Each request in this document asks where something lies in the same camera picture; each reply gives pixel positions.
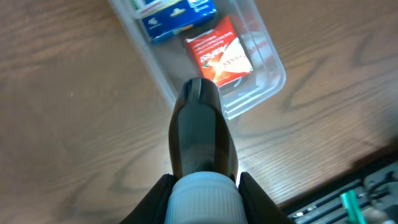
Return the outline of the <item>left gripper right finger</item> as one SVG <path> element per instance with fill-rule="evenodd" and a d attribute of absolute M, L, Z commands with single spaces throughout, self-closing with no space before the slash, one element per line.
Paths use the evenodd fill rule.
<path fill-rule="evenodd" d="M 238 190 L 248 224 L 294 224 L 248 172 L 242 172 Z"/>

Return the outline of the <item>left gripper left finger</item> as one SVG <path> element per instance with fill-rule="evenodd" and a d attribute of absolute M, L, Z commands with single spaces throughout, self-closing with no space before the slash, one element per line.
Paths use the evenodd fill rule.
<path fill-rule="evenodd" d="M 169 197 L 176 182 L 174 175 L 164 174 L 119 224 L 164 224 Z"/>

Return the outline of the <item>dark bottle white cap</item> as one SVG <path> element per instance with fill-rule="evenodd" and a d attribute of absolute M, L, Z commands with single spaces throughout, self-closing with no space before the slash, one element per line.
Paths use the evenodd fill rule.
<path fill-rule="evenodd" d="M 177 182 L 166 223 L 247 223 L 236 186 L 236 149 L 211 80 L 183 85 L 170 121 L 169 152 Z"/>

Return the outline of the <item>red Panadol box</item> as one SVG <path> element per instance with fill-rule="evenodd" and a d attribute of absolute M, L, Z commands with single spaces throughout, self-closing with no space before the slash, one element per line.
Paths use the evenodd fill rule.
<path fill-rule="evenodd" d="M 229 16 L 214 29 L 184 40 L 203 77 L 221 87 L 253 71 Z"/>

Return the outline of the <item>clear plastic container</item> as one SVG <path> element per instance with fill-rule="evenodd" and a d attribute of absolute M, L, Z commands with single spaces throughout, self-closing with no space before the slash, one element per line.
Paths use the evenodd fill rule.
<path fill-rule="evenodd" d="M 159 44 L 150 43 L 134 18 L 132 1 L 110 1 L 125 33 L 141 53 L 149 73 L 170 106 L 174 106 L 183 84 L 199 77 L 200 70 L 184 46 L 186 36 L 195 37 L 229 17 L 253 70 L 220 87 L 226 119 L 233 119 L 275 95 L 285 84 L 286 72 L 254 1 L 217 0 L 218 13 L 208 23 L 177 34 Z"/>

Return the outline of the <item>blue tall box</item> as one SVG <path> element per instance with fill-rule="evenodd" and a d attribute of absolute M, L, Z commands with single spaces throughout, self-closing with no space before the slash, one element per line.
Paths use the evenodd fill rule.
<path fill-rule="evenodd" d="M 217 9 L 212 0 L 156 1 L 143 13 L 139 22 L 154 44 L 212 20 Z"/>

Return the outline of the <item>white Panadol box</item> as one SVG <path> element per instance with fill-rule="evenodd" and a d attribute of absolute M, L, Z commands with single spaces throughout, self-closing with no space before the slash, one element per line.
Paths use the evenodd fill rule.
<path fill-rule="evenodd" d="M 128 0 L 130 6 L 129 14 L 136 19 L 143 18 L 152 13 L 160 11 L 170 5 L 174 0 Z"/>

